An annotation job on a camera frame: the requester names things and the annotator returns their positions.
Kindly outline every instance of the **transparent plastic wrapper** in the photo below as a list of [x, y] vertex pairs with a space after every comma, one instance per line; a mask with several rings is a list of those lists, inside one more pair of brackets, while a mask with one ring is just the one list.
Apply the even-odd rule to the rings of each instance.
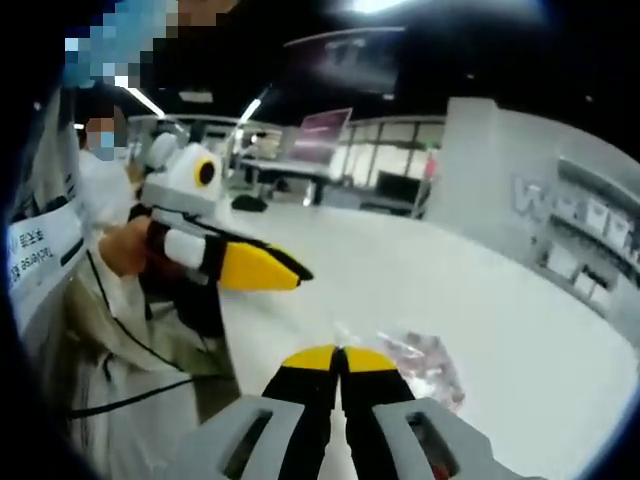
[[391, 358], [416, 398], [433, 398], [453, 412], [462, 405], [465, 393], [440, 337], [400, 331], [362, 338], [343, 325], [337, 330], [338, 344], [371, 348]]

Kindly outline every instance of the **gray gripper housing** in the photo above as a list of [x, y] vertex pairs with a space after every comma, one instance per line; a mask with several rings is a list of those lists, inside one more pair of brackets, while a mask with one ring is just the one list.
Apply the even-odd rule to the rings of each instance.
[[[154, 480], [191, 480], [207, 478], [229, 480], [225, 470], [231, 456], [259, 417], [268, 416], [249, 460], [242, 480], [277, 480], [280, 467], [304, 406], [265, 397], [245, 396], [205, 422], [180, 443], [175, 458], [154, 471]], [[385, 434], [399, 480], [435, 480], [425, 453], [410, 422], [426, 420], [427, 446], [445, 445], [451, 480], [520, 480], [524, 477], [498, 463], [489, 439], [459, 419], [435, 400], [423, 398], [410, 402], [378, 405], [373, 408]], [[530, 480], [543, 480], [529, 477]]]
[[[493, 458], [491, 443], [485, 435], [431, 398], [378, 405], [373, 412], [389, 445], [399, 480], [435, 480], [429, 464], [429, 447], [441, 457], [439, 461], [447, 464], [451, 480], [524, 478]], [[427, 438], [418, 439], [412, 422], [423, 424]]]
[[181, 442], [175, 458], [154, 471], [154, 480], [229, 480], [225, 470], [245, 435], [261, 417], [269, 420], [251, 451], [242, 480], [278, 480], [280, 466], [304, 406], [245, 396]]

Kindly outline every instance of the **desk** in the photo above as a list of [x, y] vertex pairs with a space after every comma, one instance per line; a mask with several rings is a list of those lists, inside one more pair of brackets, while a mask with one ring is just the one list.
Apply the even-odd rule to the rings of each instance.
[[[522, 475], [573, 479], [638, 385], [629, 344], [588, 307], [526, 268], [426, 222], [296, 205], [235, 212], [316, 279], [289, 293], [223, 293], [240, 388], [259, 394], [293, 352], [356, 335], [439, 335], [467, 394], [459, 414]], [[340, 418], [339, 412], [334, 418]], [[321, 478], [352, 479], [334, 440]]]
[[275, 161], [275, 160], [242, 160], [241, 165], [255, 169], [258, 174], [253, 176], [254, 186], [259, 182], [258, 177], [263, 175], [271, 183], [277, 178], [301, 178], [309, 180], [314, 185], [312, 205], [322, 203], [322, 195], [325, 185], [329, 182], [326, 165], [315, 165], [298, 161]]

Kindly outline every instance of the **fluorescent light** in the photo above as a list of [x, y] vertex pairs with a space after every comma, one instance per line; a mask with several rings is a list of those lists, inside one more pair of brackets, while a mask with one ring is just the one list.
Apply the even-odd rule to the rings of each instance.
[[165, 113], [160, 109], [160, 107], [158, 107], [155, 103], [149, 100], [149, 98], [140, 90], [134, 87], [125, 87], [125, 90], [127, 90], [131, 95], [135, 97], [136, 100], [138, 100], [141, 104], [143, 104], [153, 113], [155, 113], [158, 117], [160, 118], [165, 117]]
[[251, 104], [244, 111], [244, 113], [240, 117], [240, 120], [238, 120], [238, 124], [242, 125], [243, 123], [247, 123], [247, 120], [251, 118], [251, 115], [255, 113], [261, 103], [262, 102], [259, 99], [254, 99], [253, 102], [251, 102]]
[[124, 88], [127, 92], [135, 97], [141, 104], [155, 113], [158, 117], [164, 118], [165, 113], [158, 107], [155, 103], [153, 103], [149, 97], [147, 97], [144, 93], [142, 93], [139, 89], [135, 87], [129, 86], [129, 77], [126, 75], [116, 75], [114, 77], [114, 84], [116, 87]]
[[211, 92], [180, 92], [180, 98], [191, 103], [213, 103]]
[[352, 0], [351, 9], [360, 13], [376, 13], [395, 7], [407, 0]]

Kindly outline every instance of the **white robot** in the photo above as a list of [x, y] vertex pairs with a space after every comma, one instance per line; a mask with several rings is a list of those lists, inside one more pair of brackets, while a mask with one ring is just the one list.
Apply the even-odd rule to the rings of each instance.
[[[170, 144], [168, 138], [162, 142]], [[181, 151], [169, 145], [164, 161], [166, 167], [145, 180], [141, 196], [152, 210], [153, 251], [187, 267], [200, 285], [213, 280], [233, 290], [292, 290], [313, 278], [278, 247], [234, 231], [220, 157], [191, 143]]]

